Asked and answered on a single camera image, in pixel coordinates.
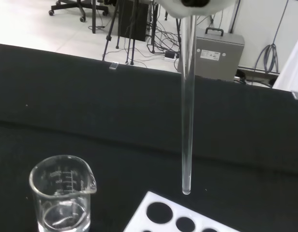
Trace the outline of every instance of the black box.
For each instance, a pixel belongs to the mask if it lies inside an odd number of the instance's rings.
[[[133,4],[134,1],[131,0],[121,0],[121,5],[123,6],[120,10],[119,8],[119,23],[118,26],[118,35],[120,37],[129,38],[130,37],[130,24],[133,22],[132,13],[133,13]],[[137,18],[136,18],[136,31],[135,31],[135,38],[136,40],[145,41],[146,40],[146,32],[148,27],[148,11],[149,5],[145,3],[139,3],[137,9]]]

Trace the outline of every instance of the glass beaker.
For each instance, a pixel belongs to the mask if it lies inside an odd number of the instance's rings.
[[[49,157],[30,173],[40,232],[85,232],[90,226],[90,195],[96,182],[89,165],[76,156]]]

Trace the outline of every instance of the black cloth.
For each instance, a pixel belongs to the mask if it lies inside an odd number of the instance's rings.
[[[121,232],[148,190],[242,232],[298,231],[298,101],[197,79],[181,192],[180,75],[0,44],[0,231],[35,231],[31,169],[86,160],[92,231]]]

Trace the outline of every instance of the glass tube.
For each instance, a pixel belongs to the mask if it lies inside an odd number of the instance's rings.
[[[181,39],[181,146],[182,146],[182,192],[191,192],[192,141],[194,114],[196,16],[182,20]]]

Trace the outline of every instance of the white wall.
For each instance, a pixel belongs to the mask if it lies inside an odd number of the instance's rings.
[[[245,39],[239,65],[254,68],[266,45],[272,44],[286,0],[241,0],[234,33]],[[279,72],[298,40],[298,1],[290,0],[276,38]],[[264,70],[263,56],[257,69]]]

